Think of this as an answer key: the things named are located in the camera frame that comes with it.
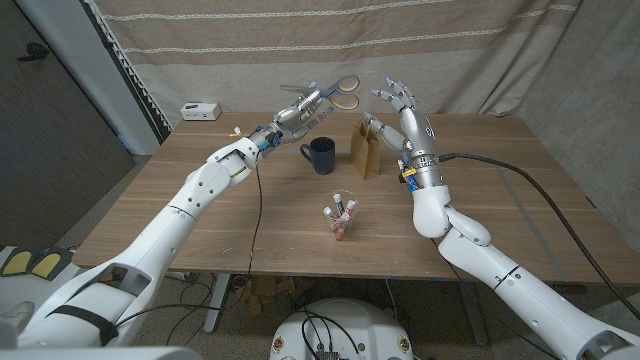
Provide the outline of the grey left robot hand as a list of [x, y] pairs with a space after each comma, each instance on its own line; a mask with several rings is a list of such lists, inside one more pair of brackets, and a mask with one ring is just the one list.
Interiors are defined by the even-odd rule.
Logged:
[[322, 102], [319, 90], [300, 95], [293, 105], [276, 113], [264, 129], [254, 131], [249, 139], [262, 150], [297, 142], [333, 112], [334, 107], [329, 106], [315, 116]]

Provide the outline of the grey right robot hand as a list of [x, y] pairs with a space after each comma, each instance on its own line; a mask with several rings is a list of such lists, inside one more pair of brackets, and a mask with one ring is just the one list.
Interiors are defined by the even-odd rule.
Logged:
[[365, 123], [388, 148], [402, 153], [401, 176], [409, 185], [414, 189], [442, 186], [435, 133], [428, 118], [421, 113], [414, 95], [402, 81], [387, 77], [386, 82], [394, 93], [376, 89], [372, 93], [390, 102], [398, 111], [402, 133], [367, 112], [364, 113]]

